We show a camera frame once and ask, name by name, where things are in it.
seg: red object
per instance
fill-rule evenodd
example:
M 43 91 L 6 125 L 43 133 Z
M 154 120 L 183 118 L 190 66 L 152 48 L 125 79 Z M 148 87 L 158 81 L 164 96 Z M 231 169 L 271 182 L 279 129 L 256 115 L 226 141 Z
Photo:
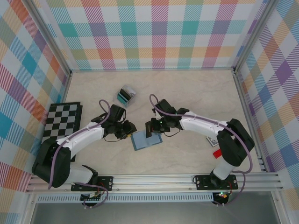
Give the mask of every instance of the red object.
M 213 156 L 214 156 L 216 159 L 217 159 L 218 157 L 222 156 L 221 150 L 218 149 L 217 151 L 215 151 L 215 152 L 213 153 Z

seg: black and white checkerboard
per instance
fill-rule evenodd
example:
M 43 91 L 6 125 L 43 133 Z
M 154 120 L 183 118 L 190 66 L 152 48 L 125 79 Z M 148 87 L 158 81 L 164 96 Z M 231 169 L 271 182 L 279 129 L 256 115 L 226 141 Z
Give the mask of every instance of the black and white checkerboard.
M 79 130 L 81 112 L 80 102 L 51 104 L 42 142 L 48 138 L 64 138 Z

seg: beige floor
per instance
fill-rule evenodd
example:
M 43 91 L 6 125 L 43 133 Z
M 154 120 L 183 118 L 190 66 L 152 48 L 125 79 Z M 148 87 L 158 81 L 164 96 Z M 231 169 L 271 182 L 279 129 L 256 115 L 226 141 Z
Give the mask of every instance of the beige floor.
M 127 119 L 138 130 L 154 117 L 149 94 L 167 101 L 176 109 L 188 108 L 198 115 L 219 119 L 246 120 L 231 72 L 226 71 L 118 71 L 75 73 L 67 102 L 83 105 L 81 128 L 102 114 L 99 99 L 113 103 L 114 94 L 125 84 L 136 92 L 135 102 L 127 108 Z M 97 170 L 99 174 L 184 174 L 210 173 L 219 162 L 205 136 L 181 131 L 174 137 L 162 135 L 163 143 L 134 151 L 131 139 L 108 143 L 96 141 L 77 154 L 76 162 Z M 253 172 L 260 172 L 256 153 L 252 150 Z M 249 167 L 248 159 L 241 170 Z

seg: table surface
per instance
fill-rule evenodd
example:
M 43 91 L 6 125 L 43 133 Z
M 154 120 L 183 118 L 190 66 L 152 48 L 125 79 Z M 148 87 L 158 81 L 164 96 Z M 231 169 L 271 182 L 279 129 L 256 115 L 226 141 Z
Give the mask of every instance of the table surface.
M 74 73 L 66 102 L 80 101 L 83 105 L 81 128 L 103 113 L 100 99 L 113 103 L 114 94 L 129 85 L 137 95 L 127 108 L 127 119 L 137 130 L 154 117 L 149 95 L 166 99 L 176 109 L 184 107 L 212 119 L 238 119 L 247 128 L 246 119 L 235 83 L 229 70 L 117 71 Z M 76 163 L 85 164 L 100 175 L 116 174 L 187 174 L 210 173 L 220 159 L 206 137 L 191 131 L 181 131 L 173 137 L 162 135 L 163 143 L 134 151 L 130 138 L 119 142 L 99 140 L 91 143 L 76 156 Z M 107 136 L 107 140 L 116 140 Z M 261 172 L 256 152 L 252 172 Z M 246 159 L 239 169 L 249 167 Z

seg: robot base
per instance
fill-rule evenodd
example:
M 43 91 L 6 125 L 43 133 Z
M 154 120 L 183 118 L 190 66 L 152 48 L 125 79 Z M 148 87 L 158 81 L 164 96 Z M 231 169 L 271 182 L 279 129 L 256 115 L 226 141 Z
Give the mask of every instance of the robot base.
M 211 183 L 210 175 L 196 175 L 193 178 L 197 190 L 237 190 L 238 182 L 235 175 L 228 175 L 220 187 L 215 187 Z
M 94 185 L 99 185 L 104 188 L 106 188 L 108 191 L 112 190 L 112 185 L 113 185 L 113 177 L 112 176 L 98 176 L 98 180 L 96 184 Z M 71 186 L 71 191 L 97 191 L 98 188 L 94 187 L 87 187 L 87 186 L 82 186 L 80 184 L 72 184 Z

